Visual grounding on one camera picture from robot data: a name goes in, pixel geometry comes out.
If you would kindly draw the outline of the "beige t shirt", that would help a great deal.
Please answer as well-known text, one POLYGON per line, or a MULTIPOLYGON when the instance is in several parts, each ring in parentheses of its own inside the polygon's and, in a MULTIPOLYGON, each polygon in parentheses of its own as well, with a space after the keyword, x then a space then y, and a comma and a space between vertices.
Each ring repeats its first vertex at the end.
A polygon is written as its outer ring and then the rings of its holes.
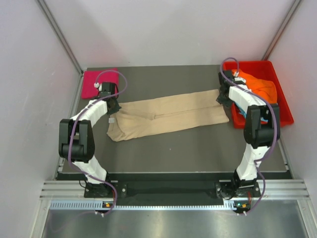
POLYGON ((107 135, 119 142, 229 122, 216 99, 218 90, 173 95, 121 104, 110 116, 107 135))

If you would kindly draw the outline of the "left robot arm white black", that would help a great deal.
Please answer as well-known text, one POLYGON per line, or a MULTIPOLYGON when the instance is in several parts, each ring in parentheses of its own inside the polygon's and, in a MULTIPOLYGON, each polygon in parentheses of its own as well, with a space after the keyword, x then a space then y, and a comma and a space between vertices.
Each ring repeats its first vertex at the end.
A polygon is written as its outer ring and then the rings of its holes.
POLYGON ((87 178, 86 189, 100 197, 115 194, 108 172, 95 156, 93 126, 104 115, 118 112, 117 85, 112 82, 96 83, 98 95, 77 115, 59 123, 58 153, 69 165, 87 178))

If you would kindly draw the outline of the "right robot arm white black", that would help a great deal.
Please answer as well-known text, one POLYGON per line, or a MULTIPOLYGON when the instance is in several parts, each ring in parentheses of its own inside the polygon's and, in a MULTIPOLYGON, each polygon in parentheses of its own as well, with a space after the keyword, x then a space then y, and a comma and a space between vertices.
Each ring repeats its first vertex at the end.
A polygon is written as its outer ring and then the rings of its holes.
POLYGON ((274 150, 280 137, 280 113, 278 104, 270 104, 253 93, 237 74, 221 70, 218 76, 220 89, 216 101, 228 107, 235 104, 245 114, 243 158, 231 184, 219 190, 220 195, 228 194, 231 199, 255 189, 260 164, 274 150))

